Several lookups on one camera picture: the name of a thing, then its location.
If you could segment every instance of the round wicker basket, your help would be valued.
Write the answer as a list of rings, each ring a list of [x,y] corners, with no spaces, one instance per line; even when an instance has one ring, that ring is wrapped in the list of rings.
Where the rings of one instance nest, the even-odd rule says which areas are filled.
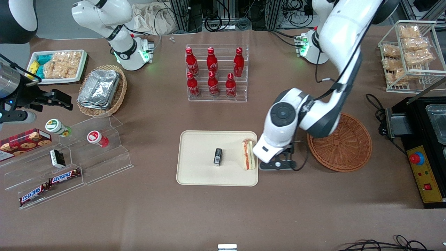
[[[117,66],[114,66],[114,65],[103,65],[103,66],[100,66],[100,67],[94,69],[94,71],[95,70],[106,70],[106,71],[113,70],[113,71],[118,72],[120,75],[118,87],[116,88],[115,95],[113,96],[113,100],[111,101],[112,105],[108,110],[86,108],[86,107],[81,106],[79,103],[78,103],[78,107],[83,114],[92,116],[92,117],[99,116],[104,113],[109,113],[110,115],[114,114],[121,106],[122,101],[124,101],[125,92],[127,91],[127,80],[125,79],[125,75],[121,69],[119,69]],[[84,78],[84,81],[82,82],[81,88],[79,90],[79,94],[81,93],[82,89],[84,88],[85,82],[87,81],[88,77],[91,75],[92,72],[93,71],[88,73],[88,75]]]
[[[372,155],[372,139],[364,125],[347,113],[341,113],[338,127],[325,138],[308,134],[314,157],[338,172],[352,172],[363,167]]]

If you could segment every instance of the cloth bag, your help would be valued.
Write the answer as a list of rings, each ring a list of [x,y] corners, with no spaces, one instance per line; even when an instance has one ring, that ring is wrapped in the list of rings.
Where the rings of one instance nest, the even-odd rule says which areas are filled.
[[[170,3],[153,2],[149,4],[132,4],[132,9],[135,20],[133,29],[136,31],[154,35],[166,35],[178,29],[173,19],[174,14],[171,11]]]

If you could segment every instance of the red emergency stop button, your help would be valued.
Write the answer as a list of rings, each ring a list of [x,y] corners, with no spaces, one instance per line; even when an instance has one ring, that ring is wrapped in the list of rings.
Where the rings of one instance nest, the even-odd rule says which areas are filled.
[[[424,164],[424,155],[421,152],[415,152],[409,156],[409,160],[411,163],[420,166]]]
[[[432,190],[432,186],[430,184],[424,184],[424,190]]]

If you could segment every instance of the aluminum foil container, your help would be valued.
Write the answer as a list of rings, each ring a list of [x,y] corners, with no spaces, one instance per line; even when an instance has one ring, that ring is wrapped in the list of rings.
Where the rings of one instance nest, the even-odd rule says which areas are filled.
[[[119,78],[120,75],[116,71],[93,71],[79,94],[78,103],[83,107],[93,109],[110,108]]]

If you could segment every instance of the coca-cola bottle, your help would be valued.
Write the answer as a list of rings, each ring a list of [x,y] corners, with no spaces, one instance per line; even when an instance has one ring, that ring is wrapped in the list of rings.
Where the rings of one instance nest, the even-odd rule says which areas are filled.
[[[239,78],[243,74],[243,67],[245,66],[245,59],[243,58],[243,49],[238,47],[235,50],[234,57],[234,75]]]
[[[190,47],[186,48],[186,64],[187,69],[196,77],[198,75],[198,63],[197,58],[192,53],[192,49]]]
[[[226,96],[229,98],[235,97],[235,80],[232,73],[228,73],[226,80]]]
[[[218,60],[214,54],[214,48],[212,47],[207,48],[206,62],[207,62],[207,69],[209,71],[213,71],[215,73],[215,76],[217,77],[219,75]]]
[[[216,98],[220,95],[219,90],[219,82],[215,78],[215,72],[209,72],[209,79],[207,80],[207,85],[209,86],[209,92],[211,93],[211,97]]]
[[[191,97],[197,98],[200,96],[200,89],[198,88],[197,80],[194,78],[192,72],[187,73],[187,88],[189,89]]]

